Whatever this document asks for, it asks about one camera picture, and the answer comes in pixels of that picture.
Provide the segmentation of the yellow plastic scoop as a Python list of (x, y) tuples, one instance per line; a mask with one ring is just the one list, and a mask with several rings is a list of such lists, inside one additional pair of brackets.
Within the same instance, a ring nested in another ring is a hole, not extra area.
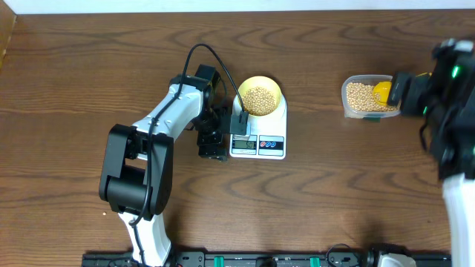
[(432, 73), (412, 74), (396, 72), (389, 82), (379, 82), (373, 88), (373, 98), (379, 105), (396, 107), (411, 97), (419, 95), (424, 90)]

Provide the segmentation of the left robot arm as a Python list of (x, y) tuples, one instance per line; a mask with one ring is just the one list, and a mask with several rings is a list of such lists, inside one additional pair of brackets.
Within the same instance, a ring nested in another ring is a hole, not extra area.
[(202, 158), (227, 159), (226, 108), (213, 105), (220, 74), (200, 65), (193, 76), (170, 81), (164, 100), (131, 126), (116, 124), (108, 134), (99, 197), (125, 223), (132, 260), (139, 266), (173, 266), (173, 247), (163, 211), (171, 195), (174, 143), (192, 124)]

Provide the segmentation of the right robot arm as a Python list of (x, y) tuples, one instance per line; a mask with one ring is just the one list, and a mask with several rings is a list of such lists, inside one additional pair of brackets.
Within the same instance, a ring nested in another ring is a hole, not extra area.
[(474, 43), (447, 39), (432, 51), (431, 73), (398, 72), (386, 105), (424, 119), (451, 231), (453, 266), (474, 265)]

